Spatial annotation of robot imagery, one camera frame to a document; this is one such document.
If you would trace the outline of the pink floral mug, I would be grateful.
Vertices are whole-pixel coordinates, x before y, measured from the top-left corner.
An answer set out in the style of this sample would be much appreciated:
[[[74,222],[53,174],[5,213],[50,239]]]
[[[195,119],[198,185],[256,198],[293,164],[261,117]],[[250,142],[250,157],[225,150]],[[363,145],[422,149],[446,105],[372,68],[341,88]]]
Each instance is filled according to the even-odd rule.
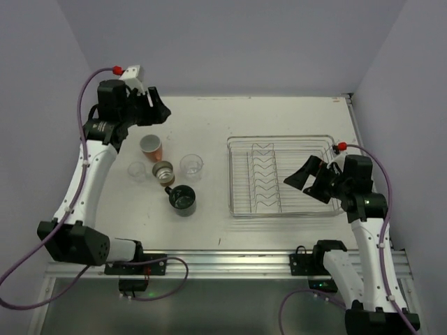
[[[161,139],[156,135],[146,135],[140,139],[141,152],[152,162],[163,160],[163,147]]]

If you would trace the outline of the cream cup with brown band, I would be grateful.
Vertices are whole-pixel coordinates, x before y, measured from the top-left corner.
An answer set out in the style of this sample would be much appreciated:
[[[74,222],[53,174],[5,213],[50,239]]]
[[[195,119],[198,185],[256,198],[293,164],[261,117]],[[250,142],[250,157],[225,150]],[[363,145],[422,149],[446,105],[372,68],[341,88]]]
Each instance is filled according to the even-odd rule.
[[[173,165],[168,161],[159,161],[154,164],[152,174],[162,187],[167,187],[175,182]]]

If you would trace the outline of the small clear glass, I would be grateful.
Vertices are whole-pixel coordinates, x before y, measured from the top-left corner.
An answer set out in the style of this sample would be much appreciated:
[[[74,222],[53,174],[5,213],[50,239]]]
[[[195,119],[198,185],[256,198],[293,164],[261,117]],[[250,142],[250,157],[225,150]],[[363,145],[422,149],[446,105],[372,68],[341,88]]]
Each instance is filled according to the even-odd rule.
[[[146,180],[146,168],[142,162],[133,162],[129,165],[127,172],[132,181],[142,183]]]

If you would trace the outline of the large clear glass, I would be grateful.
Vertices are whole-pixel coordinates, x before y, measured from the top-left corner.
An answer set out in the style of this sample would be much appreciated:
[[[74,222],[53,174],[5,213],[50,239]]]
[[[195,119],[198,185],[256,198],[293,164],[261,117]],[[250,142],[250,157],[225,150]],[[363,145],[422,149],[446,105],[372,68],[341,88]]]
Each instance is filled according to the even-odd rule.
[[[191,181],[198,181],[202,177],[204,162],[199,155],[187,154],[180,162],[182,174]]]

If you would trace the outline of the dark grey mug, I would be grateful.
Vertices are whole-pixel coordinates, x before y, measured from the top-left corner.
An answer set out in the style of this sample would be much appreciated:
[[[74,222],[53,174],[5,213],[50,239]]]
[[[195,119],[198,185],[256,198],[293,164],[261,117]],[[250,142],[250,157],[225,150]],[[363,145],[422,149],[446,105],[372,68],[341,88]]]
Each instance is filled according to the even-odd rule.
[[[196,211],[196,193],[192,187],[179,185],[174,188],[166,186],[168,201],[175,213],[181,217],[188,217]]]

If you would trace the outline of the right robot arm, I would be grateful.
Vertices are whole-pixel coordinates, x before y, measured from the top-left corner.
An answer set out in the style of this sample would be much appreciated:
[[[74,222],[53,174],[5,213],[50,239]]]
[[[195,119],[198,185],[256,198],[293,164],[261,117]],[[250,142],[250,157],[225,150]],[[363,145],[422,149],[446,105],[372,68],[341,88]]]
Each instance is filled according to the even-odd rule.
[[[417,334],[418,314],[401,293],[387,229],[388,203],[373,191],[370,158],[347,155],[342,165],[310,156],[285,184],[323,203],[337,199],[354,233],[362,271],[358,273],[341,241],[319,240],[312,252],[344,300],[347,334]]]

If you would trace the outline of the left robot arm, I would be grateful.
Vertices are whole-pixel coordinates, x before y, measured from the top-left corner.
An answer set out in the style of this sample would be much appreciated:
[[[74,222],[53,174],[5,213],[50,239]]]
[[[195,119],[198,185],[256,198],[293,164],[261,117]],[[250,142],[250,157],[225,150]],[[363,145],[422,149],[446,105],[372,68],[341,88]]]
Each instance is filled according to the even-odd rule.
[[[162,124],[171,111],[156,87],[140,92],[123,80],[104,80],[82,126],[80,156],[64,200],[37,235],[56,262],[99,266],[135,262],[140,241],[112,238],[96,228],[98,202],[109,170],[132,126]]]

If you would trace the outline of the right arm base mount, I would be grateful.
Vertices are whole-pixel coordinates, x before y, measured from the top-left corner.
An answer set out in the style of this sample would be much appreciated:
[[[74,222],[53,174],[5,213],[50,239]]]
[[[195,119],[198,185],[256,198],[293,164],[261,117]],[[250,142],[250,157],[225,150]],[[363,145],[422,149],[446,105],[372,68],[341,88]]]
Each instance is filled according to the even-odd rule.
[[[289,267],[292,276],[306,276],[310,289],[326,293],[337,293],[338,288],[329,272],[314,259],[313,253],[308,253],[303,245],[289,255]]]

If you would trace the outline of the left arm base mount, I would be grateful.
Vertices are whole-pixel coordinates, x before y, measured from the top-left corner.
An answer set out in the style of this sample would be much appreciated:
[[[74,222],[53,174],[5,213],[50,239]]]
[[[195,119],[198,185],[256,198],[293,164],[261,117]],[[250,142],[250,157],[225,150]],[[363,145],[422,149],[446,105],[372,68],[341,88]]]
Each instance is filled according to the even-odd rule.
[[[107,264],[104,273],[108,276],[118,276],[119,292],[135,297],[137,293],[146,291],[151,276],[166,274],[166,258],[167,255],[163,253],[143,253],[137,262],[149,262],[149,264]]]

